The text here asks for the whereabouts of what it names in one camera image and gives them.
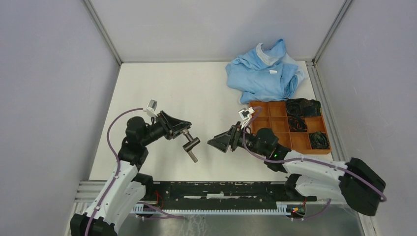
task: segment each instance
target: white table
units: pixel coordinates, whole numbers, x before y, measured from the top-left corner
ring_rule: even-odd
[[[308,74],[305,62],[298,62]],[[164,138],[148,146],[149,155],[140,172],[158,181],[285,181],[285,173],[268,169],[244,149],[222,153],[207,145],[214,135],[227,131],[240,120],[238,111],[241,92],[226,86],[227,62],[133,63],[120,69],[113,98],[91,171],[91,180],[107,180],[115,165],[115,157],[106,142],[109,124],[120,113],[144,107],[151,99],[158,101],[157,112],[192,122],[190,133],[201,143],[193,152],[199,159],[194,163],[182,149],[187,139]],[[300,84],[294,98],[314,99],[310,78]],[[116,151],[125,137],[126,122],[144,112],[133,112],[120,118],[113,126],[110,140]],[[331,160],[331,154],[318,155]]]

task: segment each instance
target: folded blue fabric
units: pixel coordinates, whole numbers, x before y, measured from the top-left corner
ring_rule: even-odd
[[[242,91],[240,103],[251,101],[282,101],[292,98],[298,85],[305,79],[285,50],[283,39],[270,50],[263,43],[244,55],[239,55],[226,66],[227,86]]]

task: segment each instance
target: wooden organizer tray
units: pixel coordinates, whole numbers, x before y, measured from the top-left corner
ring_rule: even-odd
[[[307,132],[290,132],[285,102],[251,102],[250,107],[262,107],[259,116],[252,122],[252,132],[256,134],[261,128],[271,128],[278,143],[302,154],[328,154],[329,149],[312,149],[309,134],[320,131],[327,135],[323,114],[320,117],[303,117]]]

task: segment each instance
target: robotic arm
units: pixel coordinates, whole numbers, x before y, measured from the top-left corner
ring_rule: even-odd
[[[346,201],[357,212],[376,214],[385,182],[362,160],[352,158],[349,162],[326,161],[303,155],[278,143],[271,129],[262,128],[256,135],[247,133],[246,126],[252,120],[253,108],[239,111],[243,124],[235,125],[208,144],[222,152],[238,147],[245,148],[273,171],[290,173],[286,181],[289,196],[317,196]]]
[[[73,236],[84,236],[86,229],[88,235],[117,236],[132,208],[150,194],[153,185],[152,176],[139,173],[148,156],[147,145],[162,137],[171,140],[183,134],[188,140],[184,150],[194,162],[198,161],[192,149],[200,140],[190,135],[191,123],[173,118],[164,111],[156,114],[155,108],[156,101],[151,100],[147,114],[152,117],[152,124],[145,123],[142,117],[133,117],[127,122],[126,137],[118,153],[119,163],[86,212],[72,217],[70,228]]]

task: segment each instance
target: white wall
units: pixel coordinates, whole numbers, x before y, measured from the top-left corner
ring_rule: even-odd
[[[0,32],[0,235],[62,235],[118,66],[80,0],[1,1]]]
[[[314,57],[344,0],[91,0],[121,59],[231,60],[283,37]]]
[[[416,235],[417,1],[357,0],[318,70],[350,156],[386,182],[382,235]]]

